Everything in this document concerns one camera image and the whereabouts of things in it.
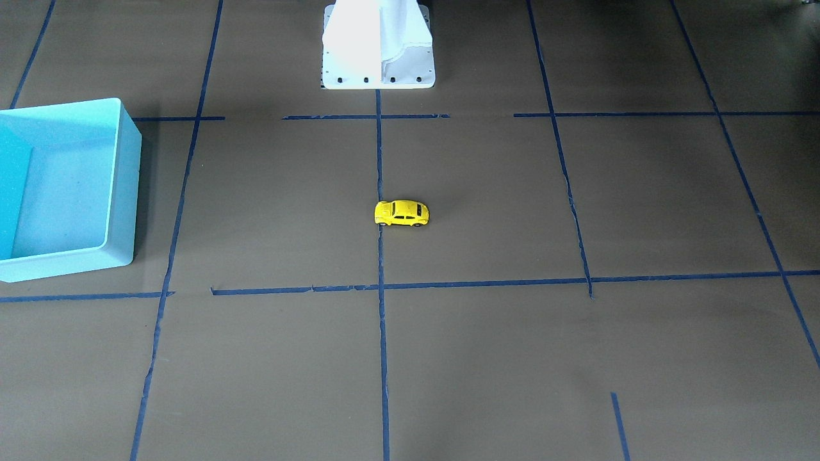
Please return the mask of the blue tape strip crosswise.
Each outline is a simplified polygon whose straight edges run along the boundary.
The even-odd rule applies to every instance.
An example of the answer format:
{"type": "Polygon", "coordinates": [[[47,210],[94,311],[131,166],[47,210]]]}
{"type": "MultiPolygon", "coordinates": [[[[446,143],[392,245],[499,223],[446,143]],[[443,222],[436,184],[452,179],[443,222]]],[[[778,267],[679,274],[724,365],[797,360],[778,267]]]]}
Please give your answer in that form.
{"type": "Polygon", "coordinates": [[[626,283],[639,281],[679,281],[679,280],[726,280],[755,279],[771,277],[808,277],[819,275],[819,270],[747,271],[732,273],[690,273],[670,275],[615,275],[615,277],[586,278],[550,278],[550,279],[510,279],[510,280],[471,280],[471,281],[425,281],[403,283],[375,283],[371,285],[331,285],[299,287],[258,287],[244,289],[216,289],[211,287],[213,296],[240,295],[275,295],[296,293],[328,293],[347,291],[401,291],[401,289],[450,289],[466,287],[504,287],[504,286],[551,286],[551,285],[588,285],[589,283],[626,283]]]}

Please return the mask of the yellow beetle toy car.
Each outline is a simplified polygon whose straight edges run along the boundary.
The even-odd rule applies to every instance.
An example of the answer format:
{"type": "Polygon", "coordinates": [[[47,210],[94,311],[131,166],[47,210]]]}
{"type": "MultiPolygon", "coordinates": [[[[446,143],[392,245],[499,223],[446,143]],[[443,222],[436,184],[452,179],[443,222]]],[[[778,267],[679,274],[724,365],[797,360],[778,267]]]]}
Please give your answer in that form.
{"type": "Polygon", "coordinates": [[[423,227],[429,220],[427,205],[415,200],[380,201],[374,209],[374,222],[381,227],[423,227]]]}

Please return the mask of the light blue plastic bin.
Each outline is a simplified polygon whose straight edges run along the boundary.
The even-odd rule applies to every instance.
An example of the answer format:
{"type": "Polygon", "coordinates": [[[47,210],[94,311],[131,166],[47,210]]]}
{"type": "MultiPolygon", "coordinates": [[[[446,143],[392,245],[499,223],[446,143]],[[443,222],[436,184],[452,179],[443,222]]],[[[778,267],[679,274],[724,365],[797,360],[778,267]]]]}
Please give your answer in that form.
{"type": "Polygon", "coordinates": [[[142,137],[117,97],[5,109],[1,279],[126,266],[142,137]]]}

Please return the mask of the blue tape strip lengthwise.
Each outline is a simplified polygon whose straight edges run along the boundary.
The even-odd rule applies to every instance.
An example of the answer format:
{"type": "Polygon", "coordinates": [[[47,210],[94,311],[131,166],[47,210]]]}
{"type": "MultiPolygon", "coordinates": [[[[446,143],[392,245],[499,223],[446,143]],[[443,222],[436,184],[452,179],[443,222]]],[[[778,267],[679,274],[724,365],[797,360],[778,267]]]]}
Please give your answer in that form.
{"type": "MultiPolygon", "coordinates": [[[[377,198],[383,199],[383,120],[381,91],[375,91],[375,129],[377,130],[377,198]]],[[[380,366],[381,366],[381,422],[382,422],[382,458],[391,459],[390,448],[390,403],[388,375],[388,345],[386,327],[386,281],[384,281],[384,237],[380,225],[377,226],[377,295],[380,332],[380,366]]]]}

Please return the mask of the white pedestal column base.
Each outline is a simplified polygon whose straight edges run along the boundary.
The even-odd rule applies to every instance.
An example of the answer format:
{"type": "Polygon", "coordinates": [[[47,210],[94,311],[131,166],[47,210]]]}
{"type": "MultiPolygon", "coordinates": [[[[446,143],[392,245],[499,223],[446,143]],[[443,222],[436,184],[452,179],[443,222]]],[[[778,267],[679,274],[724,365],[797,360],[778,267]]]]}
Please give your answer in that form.
{"type": "Polygon", "coordinates": [[[322,87],[415,90],[436,84],[431,15],[418,1],[336,1],[324,9],[322,87]]]}

